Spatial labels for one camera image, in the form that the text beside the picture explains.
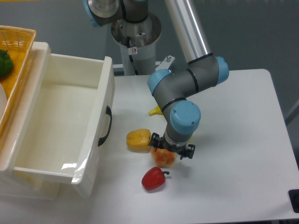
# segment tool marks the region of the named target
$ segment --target silver metal tube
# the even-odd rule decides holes
[[[211,53],[192,0],[165,0],[187,62]]]

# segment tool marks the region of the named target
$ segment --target yellow bell pepper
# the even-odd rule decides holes
[[[138,129],[127,134],[127,145],[133,150],[150,150],[151,133],[148,129]]]

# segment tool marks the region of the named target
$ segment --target gray wall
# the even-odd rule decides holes
[[[196,0],[210,47],[231,70],[270,71],[283,114],[299,98],[299,3],[295,0]],[[150,0],[149,9],[163,26],[157,60],[176,57],[175,69],[185,68],[164,1]],[[37,41],[53,53],[121,63],[110,27],[93,28],[82,0],[0,2],[0,24],[32,28]],[[299,117],[288,127],[295,153],[299,151]]]

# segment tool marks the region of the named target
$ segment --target white plastic container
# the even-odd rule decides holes
[[[0,182],[7,186],[0,194],[52,199],[67,183],[87,197],[104,147],[98,141],[112,121],[112,60],[50,55],[46,43],[35,42],[36,49],[46,52],[44,63],[33,60],[40,69],[30,71],[0,153]]]

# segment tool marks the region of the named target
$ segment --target plastic vegetable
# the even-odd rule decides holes
[[[167,149],[159,149],[155,151],[154,148],[151,150],[151,157],[154,159],[156,165],[162,168],[170,167],[176,160],[177,153],[172,153]]]
[[[14,68],[7,50],[0,49],[0,77],[7,76]]]
[[[152,109],[151,111],[149,111],[149,115],[153,116],[155,114],[159,114],[159,115],[163,115],[161,109],[159,106],[156,106],[154,109]]]
[[[142,178],[142,185],[146,190],[153,190],[165,183],[164,174],[169,175],[168,171],[162,171],[159,167],[153,167]]]
[[[150,139],[151,133],[148,129],[138,129],[127,134],[127,145],[133,150],[150,150]]]

